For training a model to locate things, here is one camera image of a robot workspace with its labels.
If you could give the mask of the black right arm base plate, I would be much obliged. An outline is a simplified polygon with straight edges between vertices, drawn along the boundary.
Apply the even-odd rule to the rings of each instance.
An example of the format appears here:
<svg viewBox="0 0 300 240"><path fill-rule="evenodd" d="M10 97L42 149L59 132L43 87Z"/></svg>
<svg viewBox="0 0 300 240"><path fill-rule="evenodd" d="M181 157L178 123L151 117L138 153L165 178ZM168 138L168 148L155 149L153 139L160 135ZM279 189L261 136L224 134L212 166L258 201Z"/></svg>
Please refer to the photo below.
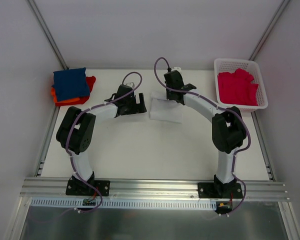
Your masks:
<svg viewBox="0 0 300 240"><path fill-rule="evenodd" d="M197 184L200 199L242 199L244 191L240 183L216 184L214 182L199 182Z"/></svg>

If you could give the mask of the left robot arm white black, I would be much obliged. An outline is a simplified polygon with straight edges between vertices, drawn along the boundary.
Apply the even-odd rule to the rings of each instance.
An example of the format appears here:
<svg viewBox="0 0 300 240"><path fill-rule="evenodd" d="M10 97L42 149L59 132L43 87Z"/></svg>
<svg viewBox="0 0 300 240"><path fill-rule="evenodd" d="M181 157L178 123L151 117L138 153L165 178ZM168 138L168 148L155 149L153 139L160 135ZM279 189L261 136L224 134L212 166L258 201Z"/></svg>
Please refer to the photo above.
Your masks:
<svg viewBox="0 0 300 240"><path fill-rule="evenodd" d="M56 140L70 156L73 169L71 179L78 181L77 189L83 195L94 191L94 171L87 149L91 144L96 124L125 115L147 112L144 94L135 95L133 88L121 84L116 93L103 103L86 110L71 106L58 128Z"/></svg>

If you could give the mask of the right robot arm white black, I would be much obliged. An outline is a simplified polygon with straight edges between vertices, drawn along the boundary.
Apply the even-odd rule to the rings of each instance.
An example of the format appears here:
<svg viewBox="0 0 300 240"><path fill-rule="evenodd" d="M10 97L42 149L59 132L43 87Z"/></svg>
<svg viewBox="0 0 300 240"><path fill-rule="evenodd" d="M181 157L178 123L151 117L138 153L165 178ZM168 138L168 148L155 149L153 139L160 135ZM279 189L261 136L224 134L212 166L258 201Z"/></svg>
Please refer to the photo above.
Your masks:
<svg viewBox="0 0 300 240"><path fill-rule="evenodd" d="M187 106L210 121L212 142L218 150L218 166L213 179L213 190L218 197L225 198L237 183L234 177L235 153L248 135L241 111L236 106L225 108L200 95L193 84L184 84L178 70L168 68L163 76L166 98L169 101Z"/></svg>

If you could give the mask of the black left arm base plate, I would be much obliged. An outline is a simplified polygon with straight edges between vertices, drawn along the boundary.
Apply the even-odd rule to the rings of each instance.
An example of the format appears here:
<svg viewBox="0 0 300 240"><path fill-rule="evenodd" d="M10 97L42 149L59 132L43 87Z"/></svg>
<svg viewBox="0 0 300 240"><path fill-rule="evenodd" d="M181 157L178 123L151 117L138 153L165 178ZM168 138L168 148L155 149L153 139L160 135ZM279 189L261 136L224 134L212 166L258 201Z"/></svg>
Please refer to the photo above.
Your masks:
<svg viewBox="0 0 300 240"><path fill-rule="evenodd" d="M111 183L109 180L96 180L94 174L92 174L87 183L96 188L102 197L109 196ZM95 190L74 176L68 180L65 190L67 196L93 196L95 192Z"/></svg>

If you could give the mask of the white t shirt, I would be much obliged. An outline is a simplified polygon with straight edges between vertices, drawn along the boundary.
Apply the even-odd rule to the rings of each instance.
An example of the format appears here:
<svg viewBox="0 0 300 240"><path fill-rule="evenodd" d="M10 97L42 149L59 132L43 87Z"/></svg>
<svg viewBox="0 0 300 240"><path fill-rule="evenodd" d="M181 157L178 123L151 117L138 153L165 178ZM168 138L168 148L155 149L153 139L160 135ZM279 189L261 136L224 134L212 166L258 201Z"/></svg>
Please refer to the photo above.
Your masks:
<svg viewBox="0 0 300 240"><path fill-rule="evenodd" d="M167 100L164 92L151 93L149 117L151 120L181 124L183 121L182 105L174 100Z"/></svg>

